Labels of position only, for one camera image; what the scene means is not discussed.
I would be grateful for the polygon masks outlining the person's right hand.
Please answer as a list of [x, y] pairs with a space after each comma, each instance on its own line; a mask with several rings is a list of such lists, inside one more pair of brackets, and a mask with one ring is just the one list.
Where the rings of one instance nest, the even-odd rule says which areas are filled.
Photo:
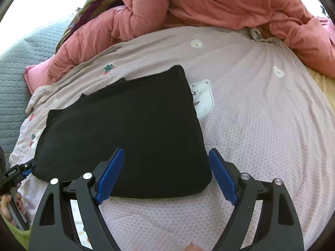
[[201, 247], [195, 245], [194, 243], [188, 244], [184, 251], [204, 251]]

